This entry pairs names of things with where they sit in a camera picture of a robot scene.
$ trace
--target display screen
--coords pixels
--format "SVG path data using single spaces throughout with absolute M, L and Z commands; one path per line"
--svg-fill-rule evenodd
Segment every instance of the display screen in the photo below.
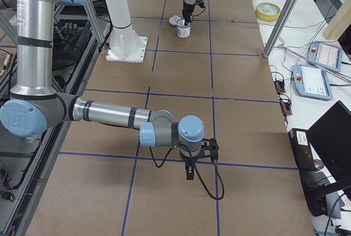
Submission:
M 314 67 L 301 66 L 303 86 L 306 93 L 327 96 L 322 70 Z

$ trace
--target black band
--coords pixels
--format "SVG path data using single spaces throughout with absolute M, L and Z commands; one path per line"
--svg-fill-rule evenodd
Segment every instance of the black band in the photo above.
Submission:
M 53 48 L 53 42 L 47 40 L 37 40 L 35 38 L 30 37 L 16 37 L 16 44 L 29 46 L 29 47 L 41 47 L 41 48 Z
M 92 103 L 93 103 L 93 102 L 94 102 L 93 100 L 88 100 L 88 101 L 86 102 L 86 104 L 84 105 L 84 109 L 83 109 L 83 119 L 84 119 L 85 121 L 91 122 L 91 120 L 89 119 L 89 109 L 90 109 L 90 107 L 92 106 Z
M 62 117 L 62 121 L 64 121 L 66 118 L 66 115 L 67 115 L 67 107 L 66 107 L 64 100 L 62 99 L 62 97 L 60 95 L 57 95 L 57 98 L 60 100 L 60 102 L 62 103 L 62 106 L 64 107 L 64 116 Z
M 18 100 L 52 100 L 57 97 L 57 94 L 52 95 L 21 95 L 16 93 L 11 93 L 11 97 Z
M 2 2 L 7 8 L 10 8 L 9 5 L 5 2 L 5 0 L 1 0 L 1 2 Z
M 171 126 L 171 145 L 175 146 L 179 143 L 179 132 L 178 132 L 179 122 L 173 122 Z
M 71 121 L 74 121 L 75 119 L 73 118 L 73 109 L 75 108 L 75 104 L 79 96 L 75 96 L 73 100 L 71 101 L 70 109 L 69 109 L 69 117 Z
M 131 108 L 131 111 L 129 112 L 129 118 L 128 118 L 128 128 L 133 129 L 134 128 L 134 120 L 135 120 L 135 114 L 137 113 L 138 108 Z
M 132 22 L 128 26 L 125 26 L 125 27 L 117 27 L 117 26 L 113 26 L 113 27 L 116 29 L 126 29 L 127 27 L 130 27 L 131 25 L 132 25 Z
M 149 112 L 148 122 L 150 122 L 150 118 L 151 118 L 151 111 Z

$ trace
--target white pillar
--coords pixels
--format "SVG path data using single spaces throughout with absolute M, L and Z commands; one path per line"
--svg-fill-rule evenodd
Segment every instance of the white pillar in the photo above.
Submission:
M 106 0 L 114 26 L 108 61 L 143 62 L 147 37 L 139 37 L 133 30 L 127 0 Z

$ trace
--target black box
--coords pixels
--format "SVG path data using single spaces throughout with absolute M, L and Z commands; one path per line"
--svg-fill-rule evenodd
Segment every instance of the black box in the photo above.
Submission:
M 307 140 L 304 129 L 292 128 L 288 135 L 290 138 L 291 148 L 294 153 L 295 162 L 299 170 L 315 171 L 314 160 L 311 146 Z

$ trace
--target light blue joint cap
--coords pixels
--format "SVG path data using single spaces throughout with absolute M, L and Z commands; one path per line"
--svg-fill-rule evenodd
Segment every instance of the light blue joint cap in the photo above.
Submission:
M 31 137 L 44 132 L 47 122 L 42 112 L 25 100 L 9 100 L 0 109 L 0 120 L 10 133 Z
M 192 143 L 202 141 L 205 135 L 203 122 L 194 115 L 188 115 L 181 119 L 178 125 L 178 131 L 181 137 Z
M 142 146 L 155 147 L 156 135 L 152 122 L 147 122 L 140 126 L 139 139 Z
M 84 5 L 86 0 L 61 0 L 59 4 L 62 5 Z

